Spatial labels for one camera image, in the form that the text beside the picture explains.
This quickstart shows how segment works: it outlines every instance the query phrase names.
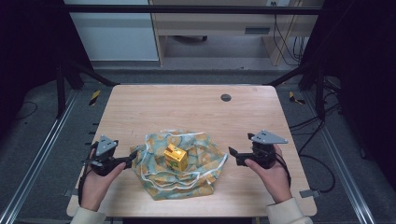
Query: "gold box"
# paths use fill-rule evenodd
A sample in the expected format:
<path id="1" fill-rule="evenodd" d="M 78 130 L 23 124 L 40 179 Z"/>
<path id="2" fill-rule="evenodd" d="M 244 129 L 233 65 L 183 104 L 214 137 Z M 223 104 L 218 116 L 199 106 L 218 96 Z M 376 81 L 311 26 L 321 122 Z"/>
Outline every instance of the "gold box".
<path id="1" fill-rule="evenodd" d="M 181 172 L 186 169 L 189 163 L 189 155 L 187 152 L 179 147 L 175 147 L 173 144 L 169 144 L 165 150 L 164 156 L 167 166 Z"/>

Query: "white sleeve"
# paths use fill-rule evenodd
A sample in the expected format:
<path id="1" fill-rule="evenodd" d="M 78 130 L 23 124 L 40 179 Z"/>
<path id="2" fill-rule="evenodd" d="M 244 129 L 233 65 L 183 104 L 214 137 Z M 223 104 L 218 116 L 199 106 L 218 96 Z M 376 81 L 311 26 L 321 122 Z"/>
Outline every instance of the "white sleeve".
<path id="1" fill-rule="evenodd" d="M 304 216 L 295 198 L 283 203 L 272 204 L 266 207 L 270 223 L 276 224 L 312 224 L 310 217 Z"/>
<path id="2" fill-rule="evenodd" d="M 103 213 L 93 212 L 79 207 L 71 224 L 102 224 L 105 222 L 105 219 L 106 215 Z"/>

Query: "wall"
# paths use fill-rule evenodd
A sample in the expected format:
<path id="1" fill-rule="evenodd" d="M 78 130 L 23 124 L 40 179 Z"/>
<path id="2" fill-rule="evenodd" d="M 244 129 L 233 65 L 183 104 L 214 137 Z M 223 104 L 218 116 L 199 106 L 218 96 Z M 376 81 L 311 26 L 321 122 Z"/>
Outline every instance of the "wall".
<path id="1" fill-rule="evenodd" d="M 147 0 L 64 0 L 65 4 L 147 5 Z M 158 61 L 148 13 L 70 13 L 91 61 Z"/>

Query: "patterned bag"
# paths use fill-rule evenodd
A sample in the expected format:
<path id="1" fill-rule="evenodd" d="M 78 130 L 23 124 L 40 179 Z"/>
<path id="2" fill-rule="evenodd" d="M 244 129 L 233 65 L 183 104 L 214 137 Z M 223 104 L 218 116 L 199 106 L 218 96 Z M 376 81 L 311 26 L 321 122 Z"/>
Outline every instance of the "patterned bag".
<path id="1" fill-rule="evenodd" d="M 169 144 L 188 153 L 184 172 L 165 164 L 164 152 Z M 209 195 L 219 178 L 228 155 L 210 141 L 206 133 L 165 131 L 146 135 L 146 144 L 137 146 L 134 172 L 154 200 L 184 199 Z"/>

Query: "yellow cube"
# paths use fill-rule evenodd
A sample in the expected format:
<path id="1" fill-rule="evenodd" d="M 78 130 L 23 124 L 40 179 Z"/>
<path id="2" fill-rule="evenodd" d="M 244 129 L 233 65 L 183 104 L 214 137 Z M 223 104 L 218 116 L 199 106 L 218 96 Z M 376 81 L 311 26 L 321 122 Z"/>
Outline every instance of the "yellow cube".
<path id="1" fill-rule="evenodd" d="M 187 152 L 179 147 L 175 147 L 173 144 L 169 144 L 165 150 L 164 156 L 167 166 L 181 172 L 186 169 L 189 163 L 189 155 Z"/>

